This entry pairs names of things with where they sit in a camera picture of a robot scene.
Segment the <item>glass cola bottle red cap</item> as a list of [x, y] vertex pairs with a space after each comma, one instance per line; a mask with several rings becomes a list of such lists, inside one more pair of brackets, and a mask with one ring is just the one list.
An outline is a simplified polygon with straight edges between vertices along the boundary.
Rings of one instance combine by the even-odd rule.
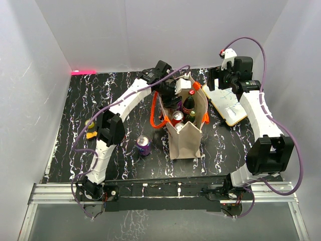
[[195, 95], [195, 91], [193, 89], [191, 89], [189, 91], [188, 97], [185, 99], [185, 101], [183, 103], [183, 107], [182, 107], [182, 113], [184, 115], [183, 120], [186, 119], [187, 115], [189, 115], [190, 112], [195, 107], [194, 95]]

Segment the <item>red cola can back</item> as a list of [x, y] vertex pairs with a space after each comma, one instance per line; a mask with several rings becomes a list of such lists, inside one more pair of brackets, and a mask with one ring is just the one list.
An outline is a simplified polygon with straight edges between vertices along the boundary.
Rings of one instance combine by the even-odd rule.
[[182, 123], [184, 120], [184, 114], [177, 110], [172, 114], [172, 125], [175, 126], [178, 123]]

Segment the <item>green glass bottle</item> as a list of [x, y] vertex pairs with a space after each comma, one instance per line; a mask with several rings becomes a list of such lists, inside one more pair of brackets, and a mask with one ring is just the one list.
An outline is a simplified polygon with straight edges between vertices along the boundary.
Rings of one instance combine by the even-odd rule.
[[192, 124], [196, 123], [196, 112], [191, 110], [190, 113], [186, 116], [186, 121], [191, 122]]

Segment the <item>purple soda can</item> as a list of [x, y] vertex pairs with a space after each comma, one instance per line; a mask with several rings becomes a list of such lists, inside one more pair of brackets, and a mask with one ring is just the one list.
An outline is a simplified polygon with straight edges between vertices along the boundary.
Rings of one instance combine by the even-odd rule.
[[176, 104], [176, 109], [181, 109], [181, 108], [182, 108], [182, 97], [179, 96]]
[[177, 123], [175, 125], [176, 131], [179, 132], [184, 127], [184, 125], [185, 125], [184, 123]]
[[147, 156], [150, 154], [150, 140], [147, 136], [139, 136], [136, 140], [136, 146], [140, 155]]

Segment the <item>beige canvas bag orange handles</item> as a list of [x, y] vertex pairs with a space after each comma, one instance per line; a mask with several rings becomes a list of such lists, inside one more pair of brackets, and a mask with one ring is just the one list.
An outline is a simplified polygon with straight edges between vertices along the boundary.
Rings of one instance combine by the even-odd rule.
[[209, 123], [208, 117], [208, 101], [201, 90], [199, 82], [195, 81], [190, 76], [192, 83], [192, 89], [196, 91], [196, 123], [191, 122], [185, 123], [184, 127], [177, 132], [175, 127], [172, 125], [169, 110], [163, 107], [162, 101], [160, 103], [160, 110], [163, 117], [163, 122], [159, 125], [154, 123], [154, 111], [156, 102], [160, 100], [158, 93], [154, 94], [151, 106], [150, 124], [153, 128], [159, 129], [166, 127], [169, 135], [169, 152], [170, 158], [175, 159], [193, 159], [199, 158], [200, 154], [200, 143], [202, 138], [202, 127], [204, 124]]

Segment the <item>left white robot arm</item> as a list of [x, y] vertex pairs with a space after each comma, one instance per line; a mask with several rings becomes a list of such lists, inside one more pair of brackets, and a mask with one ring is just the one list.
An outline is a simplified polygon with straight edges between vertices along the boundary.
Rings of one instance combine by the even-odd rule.
[[103, 107], [96, 120], [96, 147], [88, 173], [82, 180], [80, 192], [87, 198], [99, 200], [103, 196], [102, 183], [114, 148], [126, 136], [124, 121], [130, 112], [153, 91], [174, 96], [175, 86], [166, 81], [172, 77], [172, 67], [159, 60], [156, 67], [139, 73], [131, 86], [110, 107]]

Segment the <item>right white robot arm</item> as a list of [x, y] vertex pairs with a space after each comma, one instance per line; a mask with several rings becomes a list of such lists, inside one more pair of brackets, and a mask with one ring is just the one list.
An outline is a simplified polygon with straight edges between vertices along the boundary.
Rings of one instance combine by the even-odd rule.
[[237, 56], [230, 50], [221, 57], [222, 65], [210, 68], [203, 91], [226, 123], [235, 124], [247, 117], [255, 138], [245, 164], [226, 178], [224, 195], [235, 199], [241, 194], [241, 187], [285, 171], [294, 143], [268, 118], [261, 84], [252, 79], [252, 58]]

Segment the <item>purple soda can front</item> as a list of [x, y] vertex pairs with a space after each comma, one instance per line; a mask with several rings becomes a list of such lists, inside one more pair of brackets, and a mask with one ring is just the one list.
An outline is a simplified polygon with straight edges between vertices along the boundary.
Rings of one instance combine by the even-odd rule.
[[136, 146], [140, 155], [147, 156], [150, 154], [150, 140], [147, 136], [139, 136], [136, 140]]

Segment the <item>yellow tape roll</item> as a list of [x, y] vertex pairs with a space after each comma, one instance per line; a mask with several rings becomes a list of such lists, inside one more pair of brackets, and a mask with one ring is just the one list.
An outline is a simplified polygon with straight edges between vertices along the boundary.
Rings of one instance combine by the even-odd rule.
[[88, 126], [89, 129], [92, 129], [95, 127], [94, 121], [91, 121], [89, 119], [85, 121], [85, 125]]

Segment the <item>pink marker strip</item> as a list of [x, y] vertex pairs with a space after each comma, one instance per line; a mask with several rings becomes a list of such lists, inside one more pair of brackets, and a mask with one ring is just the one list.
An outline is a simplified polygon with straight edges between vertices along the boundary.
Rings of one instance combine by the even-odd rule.
[[96, 74], [97, 72], [94, 70], [85, 70], [85, 71], [79, 71], [79, 70], [75, 70], [73, 72], [71, 72], [72, 76], [76, 76], [76, 75], [91, 75], [91, 74]]

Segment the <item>yellow bow-shaped sponge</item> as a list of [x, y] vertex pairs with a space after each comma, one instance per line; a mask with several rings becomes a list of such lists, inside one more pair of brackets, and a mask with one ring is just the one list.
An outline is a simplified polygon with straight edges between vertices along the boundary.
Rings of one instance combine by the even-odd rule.
[[93, 132], [87, 132], [86, 133], [86, 139], [87, 140], [92, 140], [94, 138], [97, 137], [97, 132], [96, 131], [93, 131]]

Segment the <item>white board wooden frame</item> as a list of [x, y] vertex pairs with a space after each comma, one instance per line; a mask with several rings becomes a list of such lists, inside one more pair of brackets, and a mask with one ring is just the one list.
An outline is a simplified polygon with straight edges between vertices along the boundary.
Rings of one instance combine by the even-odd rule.
[[232, 88], [210, 91], [205, 84], [202, 91], [228, 126], [234, 126], [247, 117], [246, 111], [232, 92]]

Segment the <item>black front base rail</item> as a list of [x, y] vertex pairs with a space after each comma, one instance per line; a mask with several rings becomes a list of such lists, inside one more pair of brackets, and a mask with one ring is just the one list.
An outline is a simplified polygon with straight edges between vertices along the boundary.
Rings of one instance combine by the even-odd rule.
[[233, 187], [229, 176], [199, 176], [105, 180], [87, 177], [75, 183], [80, 201], [100, 201], [105, 212], [128, 210], [206, 210], [219, 212], [223, 204], [237, 206], [252, 201], [251, 188]]

